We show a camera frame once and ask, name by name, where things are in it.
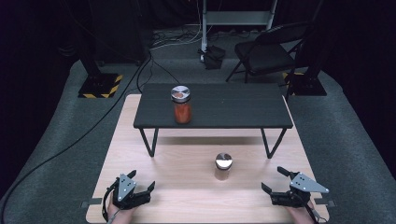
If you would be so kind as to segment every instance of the table leg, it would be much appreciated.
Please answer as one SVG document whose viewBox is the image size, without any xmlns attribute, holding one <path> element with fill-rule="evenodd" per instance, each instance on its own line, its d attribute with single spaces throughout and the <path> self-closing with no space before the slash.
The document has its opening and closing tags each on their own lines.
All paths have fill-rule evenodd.
<svg viewBox="0 0 396 224">
<path fill-rule="evenodd" d="M 149 146 L 149 141 L 146 137 L 144 129 L 139 129 L 140 133 L 142 134 L 143 141 L 145 142 L 146 148 L 148 150 L 148 154 L 150 157 L 154 157 L 155 154 L 155 146 L 157 145 L 157 138 L 158 138 L 158 128 L 155 129 L 154 131 L 154 137 L 152 138 L 152 145 L 151 148 Z"/>
<path fill-rule="evenodd" d="M 274 156 L 274 153 L 279 146 L 280 142 L 282 141 L 283 136 L 285 135 L 287 129 L 282 129 L 282 132 L 280 133 L 280 136 L 277 138 L 276 143 L 270 152 L 270 149 L 268 148 L 268 143 L 267 143 L 267 137 L 265 137 L 265 132 L 264 128 L 262 128 L 262 140 L 264 141 L 264 146 L 265 146 L 265 151 L 267 152 L 267 158 L 271 159 Z"/>
</svg>

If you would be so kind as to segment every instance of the black chair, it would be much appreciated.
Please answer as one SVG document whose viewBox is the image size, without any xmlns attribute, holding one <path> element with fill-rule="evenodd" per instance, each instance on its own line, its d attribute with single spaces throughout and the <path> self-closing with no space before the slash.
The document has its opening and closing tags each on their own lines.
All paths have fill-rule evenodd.
<svg viewBox="0 0 396 224">
<path fill-rule="evenodd" d="M 236 44 L 234 50 L 240 61 L 226 81 L 228 82 L 235 73 L 245 72 L 245 83 L 247 83 L 249 75 L 255 77 L 291 70 L 288 76 L 289 87 L 286 95 L 286 99 L 288 99 L 298 52 L 313 30 L 313 23 L 306 21 L 278 25 L 262 32 L 254 41 Z M 281 44 L 292 41 L 296 41 L 296 45 L 289 51 L 281 46 Z M 290 55 L 293 52 L 295 52 L 294 58 Z M 246 70 L 237 71 L 241 64 L 245 66 Z"/>
</svg>

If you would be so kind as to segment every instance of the cable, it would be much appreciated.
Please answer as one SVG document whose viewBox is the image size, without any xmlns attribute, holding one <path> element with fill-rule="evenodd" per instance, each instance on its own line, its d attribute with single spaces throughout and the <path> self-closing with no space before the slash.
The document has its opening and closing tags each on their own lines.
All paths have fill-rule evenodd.
<svg viewBox="0 0 396 224">
<path fill-rule="evenodd" d="M 151 59 L 152 59 L 152 56 L 151 56 L 151 52 L 148 52 L 148 54 L 149 54 L 149 59 L 148 59 L 148 61 L 145 63 L 145 65 L 143 66 L 143 68 L 142 68 L 142 70 L 140 70 L 140 72 L 139 72 L 139 74 L 137 75 L 137 78 L 136 78 L 136 87 L 137 87 L 137 89 L 139 90 L 139 92 L 140 93 L 142 93 L 142 90 L 140 90 L 140 86 L 139 86 L 139 78 L 140 78 L 140 75 L 142 74 L 142 71 L 143 71 L 143 69 L 145 69 L 145 67 L 146 67 L 146 65 L 149 63 L 149 61 L 151 61 Z"/>
<path fill-rule="evenodd" d="M 202 38 L 198 38 L 198 39 L 195 40 L 195 38 L 198 36 L 198 34 L 200 34 L 201 28 L 202 28 L 202 24 L 201 24 L 201 14 L 200 14 L 200 11 L 199 11 L 198 0 L 197 0 L 196 2 L 197 2 L 198 21 L 199 21 L 199 29 L 198 29 L 197 34 L 196 34 L 192 39 L 190 39 L 190 40 L 188 40 L 188 41 L 186 41 L 186 42 L 177 43 L 177 44 L 166 44 L 166 45 L 162 45 L 162 46 L 159 46 L 159 47 L 156 47 L 156 48 L 151 48 L 151 49 L 159 49 L 159 48 L 163 48 L 163 47 L 167 47 L 167 46 L 174 46 L 174 45 L 191 44 L 191 43 L 195 43 L 195 42 L 197 42 L 197 41 L 199 41 L 199 40 L 202 39 Z"/>
<path fill-rule="evenodd" d="M 209 36 L 209 37 L 207 38 L 207 40 L 209 40 L 209 41 L 216 41 L 216 40 L 218 40 L 218 39 L 220 39 L 220 38 L 225 38 L 225 37 L 230 37 L 230 36 L 238 36 L 238 37 L 240 37 L 240 38 L 247 39 L 247 38 L 250 37 L 251 31 L 247 32 L 247 35 L 246 35 L 246 36 L 240 35 L 240 34 L 238 34 L 238 33 L 236 33 L 236 32 L 232 32 L 232 33 L 230 33 L 230 34 L 228 34 L 228 35 L 219 35 L 219 32 L 217 32 L 216 34 L 217 34 L 216 37 L 212 38 L 212 36 Z"/>
<path fill-rule="evenodd" d="M 218 11 L 220 10 L 221 5 L 222 5 L 222 0 L 221 0 L 220 3 L 219 3 Z M 197 11 L 198 11 L 197 14 L 198 14 L 199 22 L 200 22 L 200 27 L 202 27 L 202 25 L 201 25 L 201 17 L 200 17 L 200 10 L 199 10 L 199 6 L 198 6 L 198 5 L 197 5 Z M 210 29 L 212 29 L 212 27 L 213 27 L 213 25 L 210 26 L 209 30 L 206 32 L 207 34 L 209 33 Z M 183 38 L 187 38 L 187 37 L 190 36 L 190 35 L 194 35 L 194 38 L 195 38 L 196 36 L 198 36 L 198 34 L 199 34 L 200 30 L 201 30 L 201 29 L 199 29 L 198 32 L 188 31 L 188 32 L 184 33 L 184 32 L 183 32 L 183 26 L 181 26 L 181 29 L 182 29 L 182 35 L 177 35 L 177 36 L 166 37 L 166 34 L 165 34 L 164 32 L 159 32 L 159 33 L 154 34 L 154 37 L 153 37 L 154 39 L 156 39 L 155 36 L 157 36 L 157 35 L 159 35 L 159 34 L 163 35 L 163 37 L 160 37 L 160 38 L 156 39 L 156 40 L 158 40 L 158 41 L 153 43 L 152 48 L 153 48 L 153 49 L 157 49 L 157 48 L 160 48 L 160 47 L 165 47 L 165 44 L 160 45 L 160 46 L 158 46 L 158 47 L 155 47 L 155 46 L 158 45 L 158 44 L 160 44 L 161 42 L 166 42 L 166 41 L 182 41 Z M 185 42 L 185 43 L 181 43 L 181 44 L 194 43 L 194 42 L 200 40 L 201 38 L 200 38 L 200 39 L 197 39 L 196 41 L 192 41 L 193 39 L 191 39 L 191 40 L 189 40 L 189 41 L 187 41 L 187 42 Z M 166 46 L 169 46 L 169 45 L 179 45 L 179 44 L 180 44 L 180 43 L 168 44 L 168 45 L 166 45 Z"/>
<path fill-rule="evenodd" d="M 308 212 L 309 216 L 312 218 L 312 220 L 314 221 L 314 223 L 315 223 L 315 224 L 318 224 L 317 220 L 315 219 L 315 215 L 314 215 L 314 213 L 312 212 L 312 208 L 309 207 L 308 203 L 305 203 L 304 200 L 303 200 L 303 198 L 302 198 L 300 195 L 298 195 L 298 193 L 296 193 L 296 192 L 291 192 L 291 194 L 292 194 L 292 197 L 297 198 L 297 199 L 300 201 L 300 203 L 302 203 L 302 204 L 304 205 L 306 211 Z"/>
<path fill-rule="evenodd" d="M 81 27 L 87 34 L 89 34 L 90 36 L 92 36 L 95 40 L 99 41 L 103 46 L 105 46 L 106 48 L 110 49 L 111 51 L 113 51 L 114 53 L 118 54 L 119 56 L 121 56 L 124 59 L 127 60 L 131 60 L 131 61 L 135 61 L 135 59 L 127 57 L 125 55 L 123 55 L 122 53 L 119 53 L 117 50 L 113 49 L 112 47 L 110 47 L 105 41 L 103 41 L 102 39 L 100 39 L 99 37 L 97 37 L 96 35 L 94 35 L 90 30 L 88 30 L 85 26 L 83 26 L 79 21 L 77 21 L 76 19 L 73 18 L 73 21 L 79 26 Z"/>
<path fill-rule="evenodd" d="M 326 223 L 328 222 L 328 220 L 324 217 L 321 217 L 319 220 L 323 219 Z"/>
<path fill-rule="evenodd" d="M 222 0 L 220 1 L 219 7 L 218 7 L 218 11 L 220 11 L 222 6 Z M 213 25 L 210 26 L 209 30 L 206 31 L 206 34 L 209 34 L 209 31 L 212 29 Z"/>
<path fill-rule="evenodd" d="M 151 52 L 149 53 L 149 56 L 150 56 L 149 61 L 151 61 L 151 67 L 149 69 L 150 70 L 150 76 L 148 77 L 148 79 L 143 84 L 139 85 L 139 78 L 140 78 L 140 75 L 141 75 L 141 72 L 140 72 L 139 75 L 137 76 L 137 79 L 136 79 L 136 88 L 135 89 L 131 89 L 129 91 L 134 91 L 134 90 L 138 89 L 140 93 L 143 93 L 140 88 L 142 88 L 144 85 L 146 85 L 149 82 L 149 80 L 152 78 L 152 76 L 153 76 L 152 67 L 153 67 L 154 64 L 157 64 L 159 67 L 161 67 L 161 69 L 163 69 L 167 74 L 169 74 L 169 76 L 171 76 L 178 84 L 180 83 L 177 80 L 177 78 L 175 78 L 168 70 L 166 70 L 164 67 L 162 67 L 161 65 L 159 65 L 158 63 L 156 63 L 154 61 L 154 58 L 152 57 Z"/>
<path fill-rule="evenodd" d="M 114 218 L 116 218 L 116 215 L 117 215 L 117 213 L 120 211 L 120 209 L 119 210 L 117 210 L 117 212 L 108 220 L 108 222 L 107 222 L 107 224 L 111 224 L 111 223 L 113 223 L 113 221 L 114 221 Z"/>
<path fill-rule="evenodd" d="M 49 161 L 52 161 L 53 159 L 59 157 L 60 155 L 64 154 L 67 150 L 69 150 L 71 147 L 75 146 L 79 141 L 81 141 L 85 136 L 87 136 L 96 126 L 99 125 L 100 122 L 102 122 L 102 120 L 114 109 L 114 107 L 117 105 L 117 103 L 120 101 L 122 95 L 126 92 L 126 90 L 128 89 L 128 87 L 131 85 L 132 80 L 134 80 L 134 77 L 137 75 L 138 71 L 141 70 L 141 65 L 137 68 L 136 72 L 134 73 L 134 75 L 132 76 L 131 80 L 129 80 L 127 86 L 125 87 L 125 89 L 122 91 L 122 93 L 120 94 L 120 97 L 117 99 L 117 101 L 113 104 L 113 106 L 110 107 L 110 109 L 87 131 L 85 132 L 78 140 L 76 140 L 74 143 L 72 143 L 69 147 L 66 147 L 65 149 L 61 150 L 60 152 L 56 153 L 55 155 L 49 157 L 48 159 L 42 161 L 41 163 L 39 163 L 35 168 L 33 168 L 32 170 L 30 170 L 26 175 L 24 175 L 20 180 L 18 180 L 18 182 L 16 184 L 14 184 L 11 189 L 9 190 L 4 202 L 3 202 L 3 207 L 1 209 L 1 221 L 3 224 L 6 224 L 5 220 L 4 220 L 4 214 L 6 211 L 6 206 L 7 206 L 7 202 L 12 194 L 12 192 L 14 192 L 14 190 L 17 188 L 17 186 L 20 185 L 21 182 L 23 182 L 24 179 L 26 179 L 26 177 L 28 177 L 30 174 L 32 174 L 35 170 L 37 170 L 38 168 L 40 168 L 41 166 L 43 166 L 44 164 L 46 164 Z"/>
<path fill-rule="evenodd" d="M 190 36 L 194 36 L 194 38 L 197 36 L 197 33 L 191 30 L 188 30 L 187 32 L 183 31 L 183 26 L 181 26 L 181 35 L 172 35 L 172 36 L 167 36 L 166 33 L 173 33 L 173 31 L 167 31 L 167 32 L 159 32 L 159 33 L 155 33 L 153 35 L 153 39 L 154 42 L 151 45 L 152 49 L 157 49 L 160 47 L 164 47 L 165 45 L 171 45 L 171 44 L 167 44 L 168 42 L 179 42 L 176 43 L 175 45 L 178 44 L 183 44 L 183 43 L 190 43 L 192 41 L 188 40 L 187 42 L 182 42 L 187 38 L 190 38 Z"/>
</svg>

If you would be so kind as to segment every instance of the silver can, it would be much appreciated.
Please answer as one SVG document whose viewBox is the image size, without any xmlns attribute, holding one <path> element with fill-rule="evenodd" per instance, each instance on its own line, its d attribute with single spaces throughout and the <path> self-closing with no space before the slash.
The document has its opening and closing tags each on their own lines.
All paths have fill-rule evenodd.
<svg viewBox="0 0 396 224">
<path fill-rule="evenodd" d="M 228 179 L 233 165 L 233 158 L 227 153 L 220 153 L 215 161 L 215 177 L 217 180 Z"/>
</svg>

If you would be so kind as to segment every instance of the hand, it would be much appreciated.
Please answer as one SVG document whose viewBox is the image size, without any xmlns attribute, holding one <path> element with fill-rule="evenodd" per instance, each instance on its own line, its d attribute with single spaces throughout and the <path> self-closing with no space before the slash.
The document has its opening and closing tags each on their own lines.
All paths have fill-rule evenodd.
<svg viewBox="0 0 396 224">
<path fill-rule="evenodd" d="M 314 205 L 311 203 L 311 201 L 308 202 L 308 206 L 312 209 L 314 208 Z M 305 207 L 285 207 L 286 210 L 290 213 L 290 215 L 293 217 L 294 224 L 311 224 L 315 223 L 314 220 L 312 220 L 312 217 L 309 216 L 308 211 L 306 211 Z"/>
<path fill-rule="evenodd" d="M 132 221 L 132 216 L 134 214 L 134 211 L 138 207 L 128 209 L 128 210 L 120 210 L 119 208 L 113 204 L 113 193 L 110 193 L 110 201 L 108 202 L 108 207 L 107 207 L 107 213 L 108 213 L 108 219 L 111 219 L 114 214 L 116 214 L 116 217 L 114 218 L 112 224 L 129 224 Z"/>
</svg>

